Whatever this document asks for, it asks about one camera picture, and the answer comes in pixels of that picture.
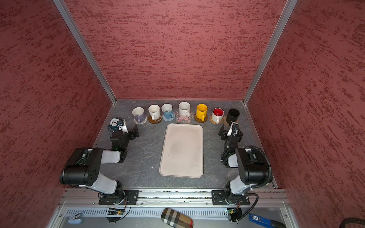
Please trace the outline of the blue floral mug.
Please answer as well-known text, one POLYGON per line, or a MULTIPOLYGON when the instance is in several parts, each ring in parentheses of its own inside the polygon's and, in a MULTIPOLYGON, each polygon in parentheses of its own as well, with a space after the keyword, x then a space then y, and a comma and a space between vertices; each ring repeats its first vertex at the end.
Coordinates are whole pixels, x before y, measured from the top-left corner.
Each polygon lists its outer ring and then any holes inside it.
POLYGON ((169 103, 163 104, 161 107, 161 110, 162 110, 163 114, 168 114, 168 113, 174 112, 173 106, 169 103))

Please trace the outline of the black mug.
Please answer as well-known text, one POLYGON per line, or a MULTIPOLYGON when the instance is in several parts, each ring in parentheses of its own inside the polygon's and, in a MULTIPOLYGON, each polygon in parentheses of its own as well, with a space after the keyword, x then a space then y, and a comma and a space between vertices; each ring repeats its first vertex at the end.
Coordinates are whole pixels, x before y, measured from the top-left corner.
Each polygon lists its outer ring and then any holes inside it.
POLYGON ((231 125, 233 122, 237 122, 239 115, 240 115, 239 110, 234 108, 230 109, 226 117, 227 124, 231 125))

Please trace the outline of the red interior mug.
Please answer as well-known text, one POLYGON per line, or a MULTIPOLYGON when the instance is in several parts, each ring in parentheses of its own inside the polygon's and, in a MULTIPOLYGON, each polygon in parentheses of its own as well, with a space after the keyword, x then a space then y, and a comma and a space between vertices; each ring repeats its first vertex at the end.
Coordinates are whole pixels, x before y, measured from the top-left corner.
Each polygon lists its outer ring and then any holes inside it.
POLYGON ((215 108, 213 109, 212 112, 212 119, 213 121, 215 121, 216 123, 219 123, 224 117, 224 110, 221 108, 215 108))

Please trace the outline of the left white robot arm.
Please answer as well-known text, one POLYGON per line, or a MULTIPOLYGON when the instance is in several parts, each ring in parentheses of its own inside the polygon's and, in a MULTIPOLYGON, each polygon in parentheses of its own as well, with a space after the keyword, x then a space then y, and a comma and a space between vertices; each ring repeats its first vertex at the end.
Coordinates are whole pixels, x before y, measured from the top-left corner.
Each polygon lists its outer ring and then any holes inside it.
POLYGON ((123 131, 112 133, 111 150, 89 147, 75 149, 60 174, 60 183, 98 192, 100 205, 127 204, 128 197, 121 182, 101 174, 100 167, 102 164, 124 162, 129 141, 137 137, 139 137, 139 132, 135 125, 133 131, 129 133, 123 131))

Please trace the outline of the yellow mug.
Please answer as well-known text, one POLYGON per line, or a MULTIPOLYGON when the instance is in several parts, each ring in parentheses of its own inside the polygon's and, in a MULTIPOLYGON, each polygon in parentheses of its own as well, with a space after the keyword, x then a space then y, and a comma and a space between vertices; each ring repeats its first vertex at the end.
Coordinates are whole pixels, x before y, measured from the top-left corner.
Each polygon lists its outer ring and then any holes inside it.
POLYGON ((202 121, 207 116, 208 107, 205 104, 199 104, 196 108, 196 115, 202 121))

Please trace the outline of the white patterned round coaster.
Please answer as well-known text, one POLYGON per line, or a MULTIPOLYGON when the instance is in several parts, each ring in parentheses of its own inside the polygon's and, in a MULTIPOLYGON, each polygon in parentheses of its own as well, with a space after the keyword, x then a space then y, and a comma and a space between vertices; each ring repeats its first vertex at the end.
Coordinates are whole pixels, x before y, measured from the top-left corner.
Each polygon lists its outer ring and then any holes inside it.
POLYGON ((138 125, 144 124, 147 120, 147 116, 135 116, 133 119, 134 123, 138 125))

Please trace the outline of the dark glossy brown coaster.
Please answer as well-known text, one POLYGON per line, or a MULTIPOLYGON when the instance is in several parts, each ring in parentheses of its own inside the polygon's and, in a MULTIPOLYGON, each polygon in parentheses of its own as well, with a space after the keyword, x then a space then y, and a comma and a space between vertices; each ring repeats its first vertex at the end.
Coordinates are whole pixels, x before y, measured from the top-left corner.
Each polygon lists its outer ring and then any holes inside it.
POLYGON ((160 123, 161 121, 162 121, 162 116, 161 115, 159 115, 159 116, 157 116, 157 115, 153 115, 153 116, 149 116, 148 117, 148 121, 151 123, 151 124, 158 124, 158 123, 160 123))

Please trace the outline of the white mug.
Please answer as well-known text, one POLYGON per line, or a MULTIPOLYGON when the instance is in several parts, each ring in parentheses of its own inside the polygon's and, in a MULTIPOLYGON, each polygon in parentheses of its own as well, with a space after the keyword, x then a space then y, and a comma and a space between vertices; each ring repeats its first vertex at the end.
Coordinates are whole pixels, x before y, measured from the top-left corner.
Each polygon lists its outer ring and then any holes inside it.
POLYGON ((179 104, 179 115, 182 117, 190 117, 191 105, 188 102, 181 102, 179 104))
POLYGON ((157 121, 161 116, 160 106, 157 104, 153 104, 153 105, 149 106, 148 111, 149 111, 151 119, 154 121, 157 121))

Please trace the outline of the beige serving tray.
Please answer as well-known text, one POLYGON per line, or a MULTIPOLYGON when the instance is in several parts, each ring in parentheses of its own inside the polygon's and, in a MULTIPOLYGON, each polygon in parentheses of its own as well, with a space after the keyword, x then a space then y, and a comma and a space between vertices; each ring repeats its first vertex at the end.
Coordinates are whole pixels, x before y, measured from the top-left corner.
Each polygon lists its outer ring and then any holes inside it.
POLYGON ((203 176, 203 127, 171 123, 166 128, 159 173, 162 176, 203 176))

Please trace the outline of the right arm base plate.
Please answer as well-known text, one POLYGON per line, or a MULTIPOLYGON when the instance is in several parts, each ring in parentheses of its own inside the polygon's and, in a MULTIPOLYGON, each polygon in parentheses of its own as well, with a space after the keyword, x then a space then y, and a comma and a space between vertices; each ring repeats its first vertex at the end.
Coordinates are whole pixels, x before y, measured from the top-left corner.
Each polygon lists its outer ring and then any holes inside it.
POLYGON ((230 205, 230 206, 248 206, 250 200, 246 195, 235 195, 229 190, 213 190, 212 191, 213 205, 230 205))

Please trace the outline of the cork coaster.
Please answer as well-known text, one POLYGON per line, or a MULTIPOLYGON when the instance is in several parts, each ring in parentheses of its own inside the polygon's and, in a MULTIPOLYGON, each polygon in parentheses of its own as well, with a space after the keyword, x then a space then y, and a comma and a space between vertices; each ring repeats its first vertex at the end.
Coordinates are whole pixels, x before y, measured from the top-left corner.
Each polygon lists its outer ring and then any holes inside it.
POLYGON ((227 116, 224 116, 223 117, 223 124, 225 126, 231 126, 231 124, 232 124, 232 118, 231 118, 230 115, 227 115, 227 116))

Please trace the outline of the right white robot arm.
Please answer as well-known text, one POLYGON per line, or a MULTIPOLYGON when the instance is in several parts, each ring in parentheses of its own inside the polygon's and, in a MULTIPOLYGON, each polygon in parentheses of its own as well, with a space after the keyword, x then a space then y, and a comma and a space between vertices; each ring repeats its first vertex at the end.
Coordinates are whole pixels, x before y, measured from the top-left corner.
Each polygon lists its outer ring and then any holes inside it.
POLYGON ((224 140, 221 163, 228 168, 238 168, 238 176, 227 182, 219 202, 227 205, 248 203, 248 192, 272 182, 272 167, 267 155, 257 146, 239 147, 243 133, 236 122, 230 127, 223 125, 218 135, 224 140))

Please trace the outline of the brown wooden coaster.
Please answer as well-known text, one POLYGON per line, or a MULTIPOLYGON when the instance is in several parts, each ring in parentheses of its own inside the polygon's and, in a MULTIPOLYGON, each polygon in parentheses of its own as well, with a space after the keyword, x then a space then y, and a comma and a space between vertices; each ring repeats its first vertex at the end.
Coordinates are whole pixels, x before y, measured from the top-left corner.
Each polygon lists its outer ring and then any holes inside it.
POLYGON ((198 117, 197 117, 197 115, 195 114, 194 115, 194 119, 195 119, 195 121, 197 121, 198 123, 205 123, 207 120, 208 120, 208 116, 206 116, 205 118, 204 118, 204 120, 202 121, 201 119, 199 119, 198 117))

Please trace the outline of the grey round coaster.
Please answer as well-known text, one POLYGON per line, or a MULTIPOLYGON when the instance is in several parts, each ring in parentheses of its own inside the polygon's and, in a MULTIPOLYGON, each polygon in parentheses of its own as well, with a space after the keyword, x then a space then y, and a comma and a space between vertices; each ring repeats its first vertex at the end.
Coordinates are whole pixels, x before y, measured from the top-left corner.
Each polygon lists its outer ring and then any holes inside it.
POLYGON ((175 119, 175 113, 172 112, 172 113, 168 113, 168 114, 163 114, 162 115, 162 118, 164 121, 166 122, 170 122, 170 121, 173 121, 175 119))

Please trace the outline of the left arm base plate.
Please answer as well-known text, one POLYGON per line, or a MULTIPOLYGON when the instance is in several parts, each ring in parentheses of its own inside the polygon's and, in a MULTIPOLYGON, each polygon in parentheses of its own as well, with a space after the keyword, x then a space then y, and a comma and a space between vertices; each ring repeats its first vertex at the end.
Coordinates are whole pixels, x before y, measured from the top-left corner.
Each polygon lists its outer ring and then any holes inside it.
POLYGON ((99 205, 126 205, 130 203, 131 205, 136 205, 139 195, 139 190, 123 190, 122 196, 117 193, 113 194, 103 194, 99 193, 99 205))

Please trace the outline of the white mug front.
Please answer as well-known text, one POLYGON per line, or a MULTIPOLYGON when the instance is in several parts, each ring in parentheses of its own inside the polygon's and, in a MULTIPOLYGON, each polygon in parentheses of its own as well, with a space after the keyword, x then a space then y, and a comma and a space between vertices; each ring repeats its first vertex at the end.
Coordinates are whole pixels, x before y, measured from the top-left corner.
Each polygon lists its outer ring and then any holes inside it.
POLYGON ((188 102, 181 102, 179 104, 179 115, 182 117, 190 117, 191 105, 188 102))

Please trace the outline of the lavender mug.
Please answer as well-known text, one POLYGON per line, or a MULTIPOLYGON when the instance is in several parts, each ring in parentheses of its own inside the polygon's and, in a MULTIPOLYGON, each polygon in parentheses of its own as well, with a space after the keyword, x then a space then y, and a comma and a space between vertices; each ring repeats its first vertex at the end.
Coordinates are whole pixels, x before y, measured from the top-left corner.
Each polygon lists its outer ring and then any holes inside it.
POLYGON ((135 116, 145 116, 144 109, 142 107, 136 107, 132 111, 133 117, 135 116))

